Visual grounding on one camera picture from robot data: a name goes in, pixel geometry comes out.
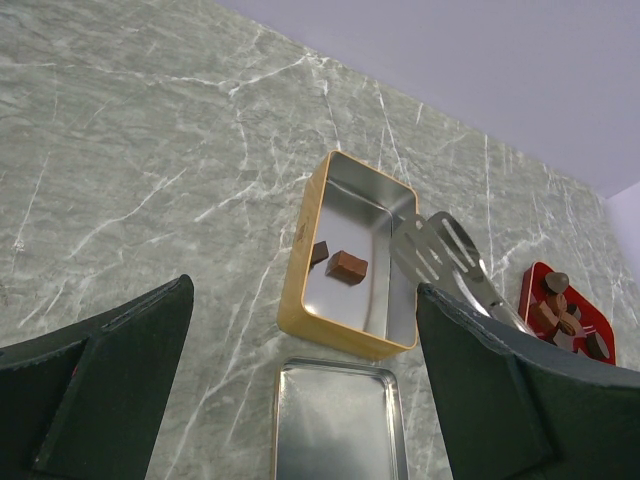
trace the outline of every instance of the red plate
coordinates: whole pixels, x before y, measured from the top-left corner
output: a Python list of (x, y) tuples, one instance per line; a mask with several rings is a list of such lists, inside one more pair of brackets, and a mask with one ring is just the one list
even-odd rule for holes
[[(532, 304), (536, 304), (547, 299), (548, 293), (544, 287), (544, 277), (547, 273), (550, 272), (553, 272), (553, 269), (549, 265), (542, 262), (534, 263), (531, 268), (525, 272), (524, 278), (522, 279), (520, 308), (518, 309), (518, 312), (524, 319), (525, 323), (527, 323), (533, 329), (538, 338), (541, 338), (543, 340), (546, 340), (549, 334), (545, 333), (544, 330), (540, 328), (533, 315), (529, 315), (529, 309), (531, 308)], [(609, 324), (607, 319), (600, 312), (600, 310), (591, 305), (571, 285), (569, 285), (569, 287), (565, 290), (564, 296), (567, 299), (567, 303), (576, 304), (582, 312), (580, 324), (582, 325), (585, 333), (599, 333), (602, 336), (605, 344), (607, 345), (609, 352), (611, 352), (610, 358), (600, 361), (615, 365), (615, 340), (613, 336), (613, 330), (611, 329), (611, 325)], [(588, 357), (593, 358), (593, 356), (589, 353), (584, 336), (582, 336), (581, 338), (576, 337), (573, 340), (573, 350), (580, 351)]]

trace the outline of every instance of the metal tin box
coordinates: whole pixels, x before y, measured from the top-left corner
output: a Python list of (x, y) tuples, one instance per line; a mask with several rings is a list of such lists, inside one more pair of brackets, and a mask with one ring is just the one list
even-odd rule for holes
[(408, 480), (389, 370), (291, 358), (276, 382), (272, 478)]
[[(417, 342), (416, 290), (389, 254), (393, 231), (418, 210), (416, 193), (339, 151), (311, 175), (302, 200), (284, 281), (278, 326), (354, 355), (379, 360)], [(365, 279), (347, 285), (309, 268), (313, 245), (366, 260)]]

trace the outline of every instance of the chocolate candy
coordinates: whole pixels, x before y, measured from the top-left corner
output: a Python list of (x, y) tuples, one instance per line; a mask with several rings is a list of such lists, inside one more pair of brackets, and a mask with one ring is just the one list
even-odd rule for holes
[(599, 333), (594, 332), (587, 335), (586, 342), (589, 353), (593, 358), (606, 360), (610, 357), (609, 348)]
[(549, 297), (547, 297), (547, 304), (551, 308), (551, 311), (558, 316), (560, 313), (567, 311), (567, 299), (561, 293), (549, 295)]
[(368, 265), (366, 260), (340, 250), (329, 260), (326, 274), (349, 285), (356, 285), (364, 280)]
[(547, 302), (540, 302), (537, 305), (531, 305), (529, 311), (545, 333), (553, 330), (558, 324), (558, 317), (556, 317), (549, 305), (547, 305)]
[(329, 248), (327, 248), (327, 242), (318, 242), (313, 246), (313, 251), (311, 252), (311, 262), (310, 265), (313, 267), (314, 265), (322, 262), (329, 258)]
[(567, 312), (576, 317), (577, 320), (580, 320), (582, 318), (582, 312), (575, 303), (570, 303), (569, 305), (567, 305)]
[(550, 272), (544, 276), (544, 284), (553, 293), (564, 293), (569, 286), (569, 276), (562, 272)]
[(567, 335), (574, 336), (582, 332), (582, 325), (580, 325), (580, 322), (576, 319), (576, 317), (574, 317), (570, 313), (561, 312), (559, 318), (560, 322), (558, 323), (558, 326), (560, 327), (560, 330), (562, 330)]

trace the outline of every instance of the silver metal tray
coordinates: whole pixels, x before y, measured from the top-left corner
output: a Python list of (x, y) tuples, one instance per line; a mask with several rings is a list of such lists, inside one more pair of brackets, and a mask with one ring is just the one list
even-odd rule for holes
[(394, 343), (416, 342), (415, 287), (391, 262), (391, 234), (417, 211), (413, 190), (346, 155), (331, 157), (315, 242), (329, 254), (344, 250), (369, 263), (358, 285), (325, 275), (327, 262), (307, 276), (305, 308)]
[(409, 478), (396, 378), (389, 370), (291, 358), (276, 382), (273, 478)]

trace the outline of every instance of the slotted spatula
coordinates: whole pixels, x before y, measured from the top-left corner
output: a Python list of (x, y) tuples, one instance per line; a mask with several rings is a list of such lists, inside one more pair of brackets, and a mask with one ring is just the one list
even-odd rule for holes
[(449, 254), (422, 216), (411, 215), (402, 222), (393, 232), (390, 251), (400, 271), (416, 288), (420, 283), (431, 283), (460, 301), (466, 300)]
[(407, 218), (391, 238), (391, 256), (410, 281), (432, 283), (495, 320), (535, 335), (497, 292), (480, 252), (449, 213), (438, 212), (428, 221), (420, 215)]

